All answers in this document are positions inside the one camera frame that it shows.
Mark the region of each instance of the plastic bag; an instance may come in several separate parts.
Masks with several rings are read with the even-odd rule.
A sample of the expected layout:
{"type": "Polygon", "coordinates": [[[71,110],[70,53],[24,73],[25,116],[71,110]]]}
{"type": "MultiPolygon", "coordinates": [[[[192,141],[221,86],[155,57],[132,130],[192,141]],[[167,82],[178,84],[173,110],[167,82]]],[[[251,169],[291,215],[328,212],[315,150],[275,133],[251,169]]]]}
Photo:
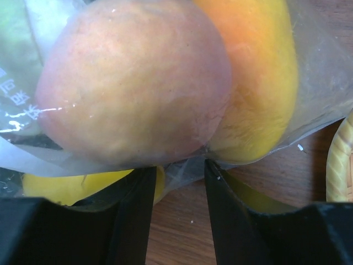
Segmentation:
{"type": "MultiPolygon", "coordinates": [[[[306,1],[96,0],[72,8],[48,0],[55,2],[71,8],[57,9],[65,19],[53,20],[61,26],[48,41],[34,41],[46,44],[47,66],[12,68],[16,84],[34,71],[24,92],[33,99],[36,91],[36,100],[10,114],[14,104],[2,105],[10,119],[0,128],[0,167],[62,177],[163,165],[166,194],[202,178],[205,158],[227,168],[255,162],[352,108],[352,59],[306,1]],[[104,95],[101,85],[116,76],[118,87],[130,87],[104,95]],[[157,94],[161,87],[171,94],[157,94]],[[92,111],[97,105],[116,112],[92,111]]],[[[12,57],[0,57],[3,73],[12,57]]],[[[13,91],[8,80],[3,74],[0,87],[13,91]]]]}
{"type": "Polygon", "coordinates": [[[10,137],[33,136],[40,127],[23,107],[33,96],[44,60],[66,19],[84,7],[76,1],[23,0],[0,2],[0,132],[10,137]]]}

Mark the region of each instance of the chinese characters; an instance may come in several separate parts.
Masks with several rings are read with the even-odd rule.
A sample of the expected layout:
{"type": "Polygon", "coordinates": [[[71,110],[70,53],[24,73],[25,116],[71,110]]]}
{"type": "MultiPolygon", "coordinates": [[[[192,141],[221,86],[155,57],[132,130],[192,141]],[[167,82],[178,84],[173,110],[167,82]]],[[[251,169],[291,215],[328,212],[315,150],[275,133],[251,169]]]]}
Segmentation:
{"type": "MultiPolygon", "coordinates": [[[[6,71],[0,68],[0,78],[7,75],[6,71]]],[[[9,98],[16,106],[24,105],[30,97],[23,91],[15,91],[16,85],[13,79],[7,79],[0,81],[0,91],[5,94],[5,97],[9,98]]],[[[23,109],[23,112],[29,116],[32,120],[36,120],[40,114],[40,110],[36,105],[29,105],[28,108],[23,109]]]]}

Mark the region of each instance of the orange mango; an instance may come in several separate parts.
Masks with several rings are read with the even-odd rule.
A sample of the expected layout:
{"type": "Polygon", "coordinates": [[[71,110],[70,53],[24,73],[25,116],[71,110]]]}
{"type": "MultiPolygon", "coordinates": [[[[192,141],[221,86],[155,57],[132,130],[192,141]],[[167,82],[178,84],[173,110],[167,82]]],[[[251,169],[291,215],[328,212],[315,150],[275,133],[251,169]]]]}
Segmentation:
{"type": "Polygon", "coordinates": [[[194,0],[213,21],[232,64],[232,94],[209,142],[209,157],[238,165],[276,146],[298,89],[295,42],[285,0],[194,0]]]}

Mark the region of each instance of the woven basket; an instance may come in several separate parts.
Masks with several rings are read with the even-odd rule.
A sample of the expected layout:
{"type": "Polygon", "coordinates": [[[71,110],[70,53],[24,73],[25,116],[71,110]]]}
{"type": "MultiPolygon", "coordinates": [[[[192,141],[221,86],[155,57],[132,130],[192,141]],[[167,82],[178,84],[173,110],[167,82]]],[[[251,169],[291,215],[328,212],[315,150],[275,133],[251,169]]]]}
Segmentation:
{"type": "Polygon", "coordinates": [[[353,202],[353,110],[339,126],[326,166],[327,202],[353,202]]]}

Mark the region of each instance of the yellow fruit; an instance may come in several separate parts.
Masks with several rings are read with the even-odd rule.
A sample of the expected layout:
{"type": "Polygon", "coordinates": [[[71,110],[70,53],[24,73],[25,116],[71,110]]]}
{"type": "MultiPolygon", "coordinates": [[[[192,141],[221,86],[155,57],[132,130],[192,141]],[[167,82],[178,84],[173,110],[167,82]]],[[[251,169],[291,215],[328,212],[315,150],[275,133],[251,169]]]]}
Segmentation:
{"type": "Polygon", "coordinates": [[[285,132],[298,70],[285,0],[194,0],[219,30],[231,59],[231,101],[210,155],[242,164],[266,155],[285,132]]]}
{"type": "Polygon", "coordinates": [[[230,88],[222,38],[192,1],[97,0],[59,36],[36,101],[65,150],[129,169],[203,147],[230,88]]]}
{"type": "MultiPolygon", "coordinates": [[[[23,175],[23,192],[27,197],[44,197],[54,203],[72,206],[74,203],[91,196],[116,181],[126,177],[132,170],[90,174],[72,177],[39,177],[23,175]]],[[[157,167],[157,183],[154,193],[158,201],[164,189],[164,170],[157,167]]]]}

